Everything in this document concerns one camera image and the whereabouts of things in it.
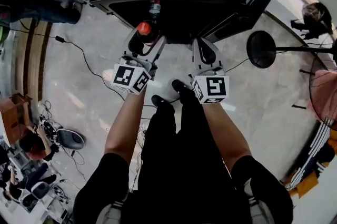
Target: hand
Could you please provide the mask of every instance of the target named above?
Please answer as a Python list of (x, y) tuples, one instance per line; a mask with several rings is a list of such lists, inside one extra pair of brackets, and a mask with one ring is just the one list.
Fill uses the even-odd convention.
[(44, 132), (44, 129), (42, 126), (38, 126), (36, 133), (40, 136), (40, 138), (45, 138), (46, 133)]

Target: gray floor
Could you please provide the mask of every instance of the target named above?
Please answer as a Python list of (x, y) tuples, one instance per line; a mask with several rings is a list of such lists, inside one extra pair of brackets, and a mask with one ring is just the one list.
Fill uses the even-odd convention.
[[(216, 43), (226, 58), (227, 69), (247, 58), (246, 40), (256, 30), (269, 32), (278, 46), (301, 45), (274, 20), (263, 15), (253, 30)], [(108, 82), (130, 31), (118, 19), (86, 7), (78, 24), (54, 24), (51, 36), (62, 36), (83, 48), (92, 70), (103, 74)], [(269, 69), (257, 69), (246, 61), (228, 72), (230, 97), (224, 107), (247, 138), (255, 158), (279, 179), (299, 154), (315, 122), (308, 111), (291, 107), (294, 103), (306, 103), (309, 98), (308, 77), (299, 73), (299, 69), (310, 69), (311, 61), (309, 54), (281, 53)], [(192, 53), (183, 45), (167, 45), (157, 63), (159, 70), (154, 82), (148, 86), (146, 104), (151, 104), (154, 93), (171, 100), (176, 97), (167, 84), (172, 78), (189, 80)], [(86, 137), (86, 147), (80, 151), (85, 164), (78, 168), (88, 179), (102, 157), (107, 132), (122, 100), (88, 71), (80, 50), (52, 38), (45, 60), (43, 97), (51, 102), (56, 122)], [(180, 103), (175, 103), (175, 109), (179, 128)], [(143, 117), (150, 118), (154, 112), (154, 108), (146, 107)], [(146, 129), (147, 124), (148, 120), (142, 120), (141, 128)], [(130, 184), (139, 151), (137, 147), (131, 164)], [(74, 157), (82, 163), (80, 156)], [(74, 162), (64, 153), (57, 154), (52, 163), (78, 187), (85, 184)], [(70, 183), (66, 188), (74, 197), (77, 189)]]

